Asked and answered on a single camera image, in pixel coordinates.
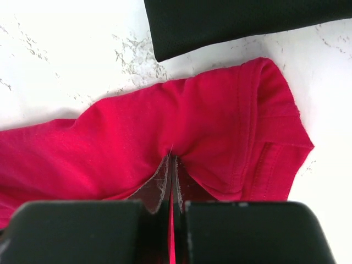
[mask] stitching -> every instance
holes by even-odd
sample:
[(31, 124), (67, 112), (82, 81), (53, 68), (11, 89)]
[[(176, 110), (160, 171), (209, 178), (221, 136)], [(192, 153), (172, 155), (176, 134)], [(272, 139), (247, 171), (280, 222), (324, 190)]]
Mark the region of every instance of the stitching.
[(269, 187), (272, 186), (272, 181), (271, 180), (272, 180), (272, 175), (273, 175), (273, 171), (274, 171), (274, 166), (276, 165), (277, 159), (278, 159), (279, 155), (281, 154), (282, 149), (283, 149), (283, 146), (280, 146), (279, 149), (277, 150), (276, 155), (275, 155), (273, 164), (271, 165), (270, 174), (269, 174), (269, 177), (268, 177), (267, 185), (266, 185), (266, 188), (265, 188), (265, 193), (264, 193), (264, 196), (263, 196), (264, 200), (266, 199), (266, 195), (268, 193)]
[(299, 117), (299, 115), (297, 114), (296, 115), (268, 115), (268, 116), (263, 115), (259, 118), (264, 119), (264, 118), (285, 118), (285, 117)]
[[(237, 71), (237, 79), (236, 79), (236, 84), (238, 85), (239, 84), (239, 75), (240, 75), (240, 71), (242, 69), (242, 65), (239, 67), (239, 70)], [(236, 100), (237, 100), (237, 112), (240, 113), (240, 100), (239, 100), (239, 89), (237, 89), (237, 93), (236, 93)], [(238, 114), (238, 121), (239, 121), (239, 131), (241, 131), (241, 115)], [(231, 183), (230, 183), (230, 186), (229, 188), (227, 188), (227, 193), (229, 193), (232, 188), (233, 188), (233, 185), (234, 185), (234, 181), (235, 181), (235, 175), (234, 175), (234, 167), (235, 167), (235, 158), (233, 159), (232, 161), (232, 167), (231, 167)]]
[(252, 201), (253, 198), (254, 198), (254, 192), (255, 192), (255, 189), (257, 187), (258, 179), (259, 179), (259, 171), (262, 168), (263, 160), (264, 160), (264, 157), (265, 157), (266, 153), (268, 152), (269, 145), (270, 145), (270, 143), (265, 143), (264, 147), (262, 149), (262, 152), (260, 153), (260, 158), (259, 158), (258, 164), (257, 164), (256, 169), (255, 169), (255, 173), (254, 173), (253, 185), (252, 185), (252, 188), (251, 188), (250, 201)]
[[(254, 74), (254, 71), (255, 71), (255, 67), (256, 65), (253, 66), (253, 70), (251, 71), (251, 75), (250, 75), (250, 78), (251, 78), (251, 95), (250, 95), (250, 105), (252, 105), (252, 98), (253, 98), (253, 93), (254, 92), (257, 92), (257, 89), (252, 89), (253, 88), (253, 74)], [(243, 185), (243, 182), (244, 182), (244, 177), (243, 177), (243, 174), (244, 174), (244, 171), (246, 170), (246, 168), (248, 167), (248, 164), (250, 162), (250, 159), (249, 159), (249, 146), (251, 145), (251, 142), (250, 141), (250, 135), (251, 135), (251, 132), (253, 131), (253, 128), (252, 128), (252, 119), (251, 119), (251, 116), (252, 116), (252, 108), (250, 107), (249, 108), (249, 118), (250, 118), (250, 124), (249, 124), (249, 133), (248, 133), (248, 137), (247, 137), (247, 148), (246, 148), (246, 154), (245, 154), (245, 158), (246, 158), (246, 163), (245, 163), (245, 166), (243, 167), (242, 169), (242, 172), (241, 172), (241, 185)]]

